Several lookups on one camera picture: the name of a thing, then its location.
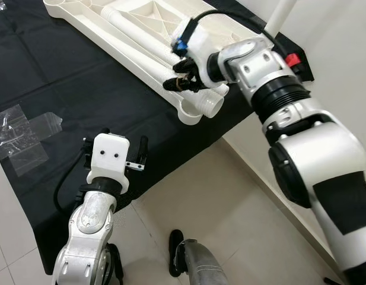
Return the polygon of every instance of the plastic tube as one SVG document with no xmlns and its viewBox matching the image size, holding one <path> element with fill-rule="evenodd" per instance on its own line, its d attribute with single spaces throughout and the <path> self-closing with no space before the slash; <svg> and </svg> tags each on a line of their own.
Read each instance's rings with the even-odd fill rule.
<svg viewBox="0 0 366 285">
<path fill-rule="evenodd" d="M 106 40 L 127 56 L 131 61 L 149 73 L 158 82 L 177 77 L 177 74 L 159 62 L 154 61 L 140 51 L 130 47 L 111 35 L 106 36 Z M 224 97 L 211 89 L 200 90 L 197 93 L 186 90 L 179 93 L 182 98 L 190 102 L 197 111 L 208 118 L 213 118 L 220 110 Z"/>
<path fill-rule="evenodd" d="M 118 10 L 106 6 L 101 11 L 101 17 L 166 63 L 175 65 L 179 62 L 179 57 L 171 53 L 170 47 L 126 19 Z"/>
<path fill-rule="evenodd" d="M 273 37 L 279 33 L 284 21 L 287 19 L 297 0 L 280 0 L 268 20 L 265 30 Z"/>
</svg>

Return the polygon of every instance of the person's foot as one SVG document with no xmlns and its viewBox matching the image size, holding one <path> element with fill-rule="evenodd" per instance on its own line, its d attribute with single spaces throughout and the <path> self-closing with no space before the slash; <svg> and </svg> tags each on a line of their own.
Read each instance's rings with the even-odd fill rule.
<svg viewBox="0 0 366 285">
<path fill-rule="evenodd" d="M 169 270 L 172 277 L 179 277 L 181 272 L 176 269 L 174 258 L 176 255 L 176 248 L 184 240 L 184 235 L 181 230 L 173 230 L 170 234 L 170 244 L 168 250 L 170 252 Z"/>
</svg>

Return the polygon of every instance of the black cloth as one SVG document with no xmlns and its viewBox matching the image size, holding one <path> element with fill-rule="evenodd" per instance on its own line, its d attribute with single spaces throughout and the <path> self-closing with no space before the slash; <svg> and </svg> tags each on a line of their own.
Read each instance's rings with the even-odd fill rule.
<svg viewBox="0 0 366 285">
<path fill-rule="evenodd" d="M 234 85 L 213 119 L 184 125 L 172 105 L 66 21 L 51 18 L 41 0 L 5 3 L 7 10 L 0 12 L 0 112 L 20 104 L 27 119 L 45 112 L 63 119 L 63 131 L 42 141 L 48 161 L 20 177 L 8 158 L 1 161 L 33 228 L 45 271 L 51 274 L 68 238 L 68 219 L 56 211 L 52 195 L 82 138 L 108 127 L 128 137 L 134 151 L 141 135 L 148 136 L 146 171 L 129 174 L 130 187 L 120 202 L 125 207 L 252 110 Z M 227 0 L 218 8 L 234 5 L 239 8 Z M 73 205 L 78 187 L 85 182 L 82 164 L 59 193 L 63 207 Z"/>
</svg>

